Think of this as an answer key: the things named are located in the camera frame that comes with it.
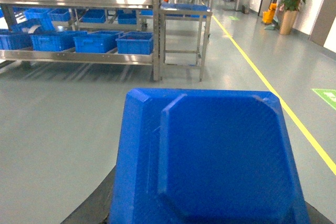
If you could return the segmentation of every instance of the epoxy floor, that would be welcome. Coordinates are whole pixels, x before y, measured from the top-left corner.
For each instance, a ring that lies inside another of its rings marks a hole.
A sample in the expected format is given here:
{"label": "epoxy floor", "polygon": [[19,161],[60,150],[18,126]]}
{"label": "epoxy floor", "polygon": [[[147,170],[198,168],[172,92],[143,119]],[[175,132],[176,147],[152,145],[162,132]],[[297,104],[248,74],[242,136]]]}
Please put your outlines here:
{"label": "epoxy floor", "polygon": [[[225,5],[216,2],[216,18],[336,161],[336,110],[311,91],[336,88],[336,61],[317,45],[264,30],[255,14]],[[167,29],[168,48],[196,45],[196,23],[171,21]],[[61,223],[96,189],[116,163],[130,89],[267,90],[214,20],[203,82],[197,70],[166,69],[161,82],[150,75],[150,67],[75,63],[23,68],[16,62],[1,69],[0,224]],[[305,200],[336,223],[336,176],[285,118]]]}

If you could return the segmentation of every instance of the stainless steel shelf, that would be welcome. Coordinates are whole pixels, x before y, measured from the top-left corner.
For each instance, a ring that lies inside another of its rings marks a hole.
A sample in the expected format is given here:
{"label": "stainless steel shelf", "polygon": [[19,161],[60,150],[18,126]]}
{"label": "stainless steel shelf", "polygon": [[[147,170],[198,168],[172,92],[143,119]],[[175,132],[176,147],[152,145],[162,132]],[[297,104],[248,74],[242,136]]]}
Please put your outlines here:
{"label": "stainless steel shelf", "polygon": [[1,4],[58,8],[152,9],[152,0],[0,0]]}
{"label": "stainless steel shelf", "polygon": [[110,23],[85,23],[79,22],[80,29],[116,29],[116,30],[136,30],[137,25],[118,24],[117,21]]}
{"label": "stainless steel shelf", "polygon": [[153,65],[152,55],[92,54],[76,52],[44,52],[0,50],[0,59],[9,61],[78,62],[122,65]]}
{"label": "stainless steel shelf", "polygon": [[[153,16],[147,16],[147,15],[140,15],[140,18],[143,19],[153,19]],[[181,20],[181,21],[194,21],[199,22],[199,18],[191,18],[191,17],[166,17],[166,20]]]}

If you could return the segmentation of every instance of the metal table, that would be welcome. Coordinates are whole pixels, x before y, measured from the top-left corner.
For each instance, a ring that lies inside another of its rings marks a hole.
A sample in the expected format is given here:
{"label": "metal table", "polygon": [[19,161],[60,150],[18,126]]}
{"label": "metal table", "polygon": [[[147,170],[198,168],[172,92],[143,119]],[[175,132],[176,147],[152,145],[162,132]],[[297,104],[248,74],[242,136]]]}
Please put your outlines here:
{"label": "metal table", "polygon": [[[165,67],[180,67],[187,69],[199,69],[200,81],[202,81],[204,74],[204,66],[205,66],[205,58],[206,58],[206,49],[209,41],[210,35],[210,24],[211,24],[211,16],[212,11],[208,8],[207,11],[195,11],[195,10],[185,10],[185,9],[172,9],[172,8],[160,8],[161,14],[161,34],[162,39],[160,40],[160,69],[161,71],[161,79],[162,72]],[[166,48],[166,21],[171,18],[168,15],[184,15],[184,17],[180,17],[180,19],[176,20],[197,20],[198,21],[198,34],[197,34],[197,47],[196,50],[167,50]],[[198,15],[199,18],[190,18],[187,16]],[[205,30],[204,30],[204,38],[203,38],[203,46],[201,52],[201,39],[202,39],[202,28],[203,21],[205,20]],[[178,63],[166,63],[166,53],[171,54],[195,54],[196,60],[194,65],[181,65]]]}

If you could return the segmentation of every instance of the metal shelving rack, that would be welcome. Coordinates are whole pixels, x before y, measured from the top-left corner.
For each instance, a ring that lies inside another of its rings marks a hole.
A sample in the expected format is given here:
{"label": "metal shelving rack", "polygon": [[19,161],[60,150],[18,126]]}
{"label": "metal shelving rack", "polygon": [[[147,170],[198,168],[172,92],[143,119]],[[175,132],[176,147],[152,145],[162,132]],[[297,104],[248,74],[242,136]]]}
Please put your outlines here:
{"label": "metal shelving rack", "polygon": [[[0,0],[2,10],[8,26],[16,24],[13,6],[24,7],[52,7],[52,8],[78,8],[78,9],[159,9],[158,0]],[[83,54],[74,50],[61,52],[42,52],[32,50],[0,50],[0,59],[6,60],[2,64],[13,61],[46,61],[46,62],[78,62],[78,63],[106,63],[123,65],[152,65],[153,79],[159,80],[159,19],[154,20],[155,45],[151,55],[124,55],[113,54]]]}
{"label": "metal shelving rack", "polygon": [[[6,60],[0,67],[4,67],[14,61],[46,61],[46,62],[78,62],[78,63],[105,63],[105,64],[121,64],[121,65],[151,65],[153,67],[153,80],[162,79],[162,69],[164,67],[178,66],[186,68],[200,69],[200,81],[203,77],[205,54],[208,43],[209,28],[212,12],[208,11],[191,11],[179,9],[163,9],[161,8],[162,0],[0,0],[0,5],[3,10],[8,26],[16,24],[16,18],[13,12],[13,6],[21,7],[51,7],[51,8],[69,8],[69,9],[115,9],[129,8],[136,9],[138,12],[142,9],[153,10],[153,34],[154,34],[154,49],[151,55],[124,55],[113,52],[105,54],[84,54],[76,53],[75,49],[61,52],[44,52],[32,51],[31,49],[23,50],[0,50],[0,59]],[[182,14],[183,18],[179,20],[192,19],[199,21],[199,31],[197,39],[197,49],[195,51],[172,51],[166,50],[165,33],[166,20],[168,14]],[[188,18],[186,15],[199,15],[199,18]],[[206,21],[203,49],[201,47],[202,24]],[[92,25],[95,29],[109,29],[109,27]],[[196,54],[196,64],[194,66],[181,66],[165,63],[166,53],[191,53]]]}

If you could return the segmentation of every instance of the blue plastic bin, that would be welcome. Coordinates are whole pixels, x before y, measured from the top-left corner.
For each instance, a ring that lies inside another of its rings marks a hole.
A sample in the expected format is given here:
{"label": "blue plastic bin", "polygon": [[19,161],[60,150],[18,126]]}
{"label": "blue plastic bin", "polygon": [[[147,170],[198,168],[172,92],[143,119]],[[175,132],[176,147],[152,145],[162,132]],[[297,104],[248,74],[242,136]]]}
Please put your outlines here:
{"label": "blue plastic bin", "polygon": [[141,15],[144,16],[153,16],[153,10],[142,10]]}
{"label": "blue plastic bin", "polygon": [[105,11],[104,10],[88,10],[82,17],[84,23],[105,23]]}
{"label": "blue plastic bin", "polygon": [[33,46],[29,34],[0,31],[0,49],[16,50]]}
{"label": "blue plastic bin", "polygon": [[134,89],[109,224],[309,224],[270,92]]}
{"label": "blue plastic bin", "polygon": [[47,18],[50,19],[48,13],[51,12],[52,9],[45,8],[31,8],[24,12],[27,19],[32,18]]}
{"label": "blue plastic bin", "polygon": [[118,15],[118,24],[124,25],[136,25],[136,17],[133,14],[119,14]]}
{"label": "blue plastic bin", "polygon": [[120,54],[150,55],[154,48],[152,33],[131,32],[116,41]]}
{"label": "blue plastic bin", "polygon": [[16,32],[22,31],[24,33],[27,33],[33,26],[40,26],[39,28],[36,29],[36,31],[38,32],[55,31],[55,28],[52,25],[50,19],[37,19],[37,18],[29,19],[17,25],[12,25],[11,29],[12,31]]}
{"label": "blue plastic bin", "polygon": [[55,9],[48,13],[52,21],[69,21],[71,16],[68,9]]}
{"label": "blue plastic bin", "polygon": [[117,47],[116,39],[122,35],[120,31],[99,31],[75,37],[76,52],[108,52]]}
{"label": "blue plastic bin", "polygon": [[59,33],[31,35],[36,51],[63,51],[75,47],[74,37],[86,34],[86,31],[62,31]]}

